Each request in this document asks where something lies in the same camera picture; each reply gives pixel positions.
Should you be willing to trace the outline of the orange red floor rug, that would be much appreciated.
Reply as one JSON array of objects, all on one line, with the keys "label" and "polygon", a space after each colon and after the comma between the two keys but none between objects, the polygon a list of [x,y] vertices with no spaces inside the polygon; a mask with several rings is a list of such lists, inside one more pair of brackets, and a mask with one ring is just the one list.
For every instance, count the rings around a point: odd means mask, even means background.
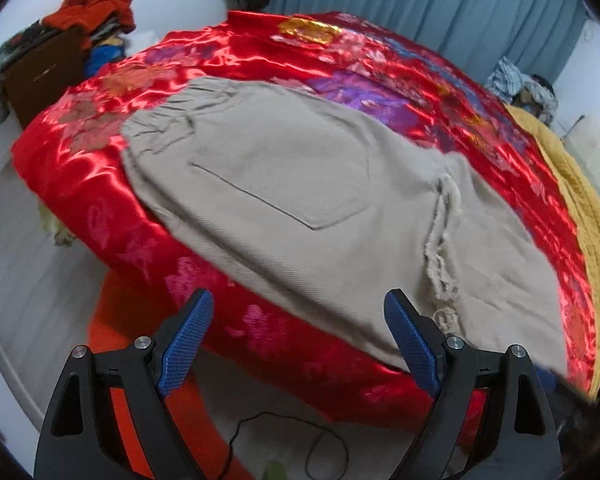
[{"label": "orange red floor rug", "polygon": [[250,479],[211,421],[193,373],[162,396],[148,370],[151,351],[134,341],[152,336],[180,307],[167,292],[110,271],[88,330],[95,354],[117,351],[120,388],[111,389],[114,418],[132,471],[148,479]]}]

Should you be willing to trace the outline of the striped blue white cloth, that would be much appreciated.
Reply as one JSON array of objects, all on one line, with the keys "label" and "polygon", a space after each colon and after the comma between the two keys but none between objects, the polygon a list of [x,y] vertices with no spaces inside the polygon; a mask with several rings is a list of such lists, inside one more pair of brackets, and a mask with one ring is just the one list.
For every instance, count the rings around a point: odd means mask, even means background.
[{"label": "striped blue white cloth", "polygon": [[506,104],[526,110],[546,126],[552,124],[558,99],[552,84],[544,77],[525,74],[502,56],[484,86]]}]

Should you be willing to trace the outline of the yellow knitted blanket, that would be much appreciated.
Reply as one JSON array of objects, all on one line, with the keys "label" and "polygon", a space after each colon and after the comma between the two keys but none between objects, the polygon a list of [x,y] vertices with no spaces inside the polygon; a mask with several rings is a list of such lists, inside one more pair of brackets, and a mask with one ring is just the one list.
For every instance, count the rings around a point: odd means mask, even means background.
[{"label": "yellow knitted blanket", "polygon": [[594,308],[595,361],[588,382],[588,395],[594,398],[600,392],[600,194],[550,128],[521,108],[509,105],[506,110],[520,128],[534,137],[577,228]]}]

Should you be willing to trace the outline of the red floral satin bedspread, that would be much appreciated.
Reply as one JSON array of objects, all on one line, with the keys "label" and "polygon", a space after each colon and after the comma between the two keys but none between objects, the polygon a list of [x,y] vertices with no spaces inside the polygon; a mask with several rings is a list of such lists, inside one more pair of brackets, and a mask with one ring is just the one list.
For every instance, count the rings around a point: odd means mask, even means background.
[{"label": "red floral satin bedspread", "polygon": [[576,225],[534,137],[445,58],[350,14],[233,11],[222,24],[170,32],[68,90],[27,126],[12,149],[18,174],[111,271],[167,292],[177,306],[194,289],[210,289],[206,347],[334,422],[412,429],[428,411],[428,396],[406,373],[231,281],[135,197],[122,167],[122,122],[202,75],[309,90],[424,148],[465,155],[554,266],[567,377],[588,394],[591,289]]}]

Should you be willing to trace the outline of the blue-grey curtain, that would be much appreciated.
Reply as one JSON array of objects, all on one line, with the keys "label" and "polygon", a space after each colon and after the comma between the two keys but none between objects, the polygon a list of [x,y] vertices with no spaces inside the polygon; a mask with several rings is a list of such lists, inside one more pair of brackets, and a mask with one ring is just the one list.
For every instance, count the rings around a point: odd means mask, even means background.
[{"label": "blue-grey curtain", "polygon": [[438,52],[480,84],[500,58],[555,80],[586,20],[583,0],[271,0],[266,10],[365,18]]}]

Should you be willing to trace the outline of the pile of mixed clothes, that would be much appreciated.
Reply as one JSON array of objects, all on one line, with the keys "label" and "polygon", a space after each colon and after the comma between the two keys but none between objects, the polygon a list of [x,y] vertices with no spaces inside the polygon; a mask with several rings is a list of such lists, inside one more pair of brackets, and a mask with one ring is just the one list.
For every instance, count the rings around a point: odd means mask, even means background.
[{"label": "pile of mixed clothes", "polygon": [[0,124],[23,127],[84,78],[94,44],[135,29],[133,0],[64,0],[0,45]]}]

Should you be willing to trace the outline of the beige pants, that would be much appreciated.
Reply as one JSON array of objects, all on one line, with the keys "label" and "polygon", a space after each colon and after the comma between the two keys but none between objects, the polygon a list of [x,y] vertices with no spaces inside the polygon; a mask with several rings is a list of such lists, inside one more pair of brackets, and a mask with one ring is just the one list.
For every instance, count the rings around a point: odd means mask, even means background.
[{"label": "beige pants", "polygon": [[401,289],[442,332],[567,368],[558,279],[512,207],[457,153],[263,81],[194,79],[122,125],[135,195],[233,281],[380,362]]}]

